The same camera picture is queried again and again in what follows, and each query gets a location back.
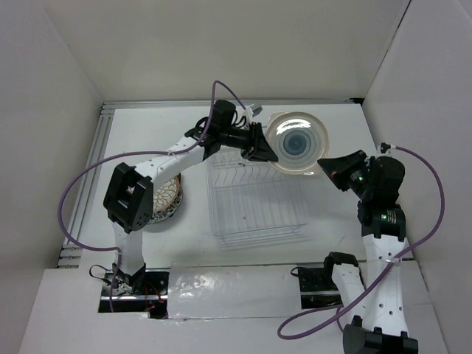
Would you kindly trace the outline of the beige plate blue swirl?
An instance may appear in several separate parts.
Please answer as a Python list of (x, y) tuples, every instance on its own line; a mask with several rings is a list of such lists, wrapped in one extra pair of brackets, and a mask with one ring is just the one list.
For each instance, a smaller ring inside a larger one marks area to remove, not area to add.
[(322, 172), (318, 160), (329, 150), (327, 129), (314, 115), (276, 112), (268, 119), (265, 139), (278, 157), (270, 165), (293, 176), (317, 176)]

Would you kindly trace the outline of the brown rim floral bowl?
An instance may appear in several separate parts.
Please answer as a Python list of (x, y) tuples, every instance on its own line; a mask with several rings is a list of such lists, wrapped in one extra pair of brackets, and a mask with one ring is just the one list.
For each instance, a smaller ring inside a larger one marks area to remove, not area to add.
[(153, 217), (157, 219), (170, 217), (180, 207), (182, 198), (181, 174), (178, 174), (154, 193)]

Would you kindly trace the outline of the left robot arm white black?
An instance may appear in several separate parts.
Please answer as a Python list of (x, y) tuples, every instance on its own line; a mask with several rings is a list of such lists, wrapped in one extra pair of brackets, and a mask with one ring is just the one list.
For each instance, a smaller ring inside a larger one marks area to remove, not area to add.
[(165, 152), (153, 153), (151, 159), (134, 166), (121, 163), (114, 168), (103, 204), (119, 249), (113, 270), (127, 293), (137, 294), (145, 287), (142, 235), (153, 215), (153, 197), (160, 187), (223, 146), (240, 150), (249, 161), (278, 162), (262, 125), (252, 122), (261, 111), (260, 105), (251, 105), (244, 110), (242, 122), (236, 123), (235, 105), (219, 100), (212, 105), (209, 116), (200, 119)]

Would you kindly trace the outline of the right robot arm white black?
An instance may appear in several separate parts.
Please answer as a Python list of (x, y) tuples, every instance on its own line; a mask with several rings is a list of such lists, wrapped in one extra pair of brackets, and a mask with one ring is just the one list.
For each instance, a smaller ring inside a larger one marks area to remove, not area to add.
[(366, 274), (355, 256), (331, 252), (322, 281), (338, 289), (350, 306), (342, 331), (345, 353), (418, 353), (403, 311), (400, 253), (406, 249), (406, 217), (397, 203), (405, 167), (385, 155), (368, 157), (362, 150), (320, 159), (319, 166), (341, 191), (358, 197), (358, 220), (366, 250)]

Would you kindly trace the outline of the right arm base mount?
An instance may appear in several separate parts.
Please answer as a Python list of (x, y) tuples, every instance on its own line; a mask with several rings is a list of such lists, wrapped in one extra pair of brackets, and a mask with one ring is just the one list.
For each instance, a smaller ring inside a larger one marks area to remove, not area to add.
[(325, 276), (323, 268), (296, 266), (290, 274), (298, 279), (302, 309), (325, 308), (341, 304), (337, 287)]

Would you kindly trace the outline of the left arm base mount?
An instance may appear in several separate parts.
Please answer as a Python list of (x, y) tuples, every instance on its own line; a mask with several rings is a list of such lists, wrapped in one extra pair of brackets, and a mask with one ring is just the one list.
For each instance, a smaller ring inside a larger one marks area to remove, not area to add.
[(92, 265), (88, 275), (101, 283), (98, 313), (146, 313), (151, 319), (167, 319), (169, 270), (147, 270), (134, 286), (119, 277), (112, 281), (112, 270)]

